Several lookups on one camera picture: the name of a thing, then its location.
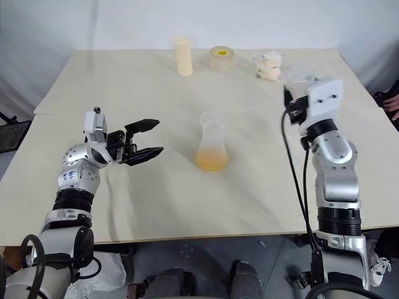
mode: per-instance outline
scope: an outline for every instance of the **person's hand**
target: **person's hand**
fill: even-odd
[[[395,97],[390,98],[389,100],[385,100],[384,110],[388,112],[396,111],[396,113],[392,117],[392,120],[399,119],[399,95],[396,95]]]

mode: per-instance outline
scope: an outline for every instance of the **beige cylinder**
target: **beige cylinder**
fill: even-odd
[[[175,40],[175,52],[178,73],[182,76],[190,76],[193,73],[190,40],[186,37],[178,37]]]

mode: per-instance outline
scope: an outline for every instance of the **tabletop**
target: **tabletop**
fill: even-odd
[[[99,106],[108,132],[142,118],[153,130],[135,135],[140,148],[164,146],[157,158],[100,171],[92,206],[96,243],[304,232],[279,130],[282,82],[255,77],[252,55],[235,50],[235,66],[209,68],[209,51],[193,50],[194,72],[176,72],[172,50],[76,51],[35,110],[25,140],[0,182],[0,245],[17,245],[38,233],[52,209],[66,149],[81,143],[84,115]],[[344,81],[337,126],[358,148],[356,165],[362,228],[399,225],[399,139],[337,49],[279,50],[283,70],[303,67]],[[205,172],[194,164],[200,115],[226,115],[226,169]],[[304,151],[297,126],[287,124],[297,172]],[[308,167],[309,213],[317,228],[315,172]]]

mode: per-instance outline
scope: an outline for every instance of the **masking tape roll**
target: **masking tape roll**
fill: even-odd
[[[209,52],[209,66],[213,70],[224,72],[233,67],[234,50],[223,45],[213,47]]]

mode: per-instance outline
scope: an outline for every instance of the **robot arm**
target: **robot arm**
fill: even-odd
[[[315,81],[307,95],[293,98],[284,90],[292,124],[299,124],[302,142],[310,144],[315,180],[319,229],[312,270],[303,272],[299,284],[349,283],[370,287],[365,237],[361,233],[356,147],[334,123],[343,97],[342,81]]]
[[[100,114],[100,109],[96,107],[93,112],[86,113],[85,143],[65,152],[55,204],[46,215],[39,234],[46,260],[38,290],[42,298],[61,299],[71,282],[84,279],[79,270],[94,259],[90,211],[100,185],[100,169],[117,163],[132,166],[160,154],[162,147],[138,151],[133,143],[135,133],[148,131],[158,123],[158,120],[141,120],[125,126],[126,133],[107,134],[105,117]],[[37,267],[40,267],[39,258],[43,259],[43,256],[38,256],[38,250],[33,250],[33,266],[7,279],[5,299],[36,297],[32,296],[31,289]]]

